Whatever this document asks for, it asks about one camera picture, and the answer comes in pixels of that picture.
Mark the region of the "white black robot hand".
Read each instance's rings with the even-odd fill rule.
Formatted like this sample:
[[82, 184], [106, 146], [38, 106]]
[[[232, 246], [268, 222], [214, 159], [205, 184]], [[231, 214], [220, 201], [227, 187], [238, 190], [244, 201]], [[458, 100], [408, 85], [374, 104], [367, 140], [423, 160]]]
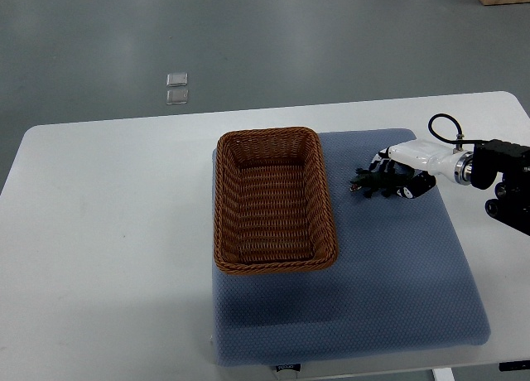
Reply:
[[472, 161], [473, 153], [466, 151], [461, 143], [453, 143], [449, 147], [415, 139], [379, 151], [369, 170], [379, 167], [381, 171], [391, 171], [396, 165], [413, 169], [411, 180], [400, 182], [390, 191], [402, 198], [414, 199], [432, 189], [437, 176], [468, 186], [471, 183]]

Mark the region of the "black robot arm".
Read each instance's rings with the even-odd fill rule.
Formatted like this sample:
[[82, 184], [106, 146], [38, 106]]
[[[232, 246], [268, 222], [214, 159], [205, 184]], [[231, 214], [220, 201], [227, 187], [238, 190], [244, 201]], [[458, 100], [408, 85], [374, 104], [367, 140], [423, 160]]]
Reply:
[[501, 140], [475, 144], [471, 185], [495, 197], [484, 204], [486, 214], [524, 234], [529, 234], [529, 147]]

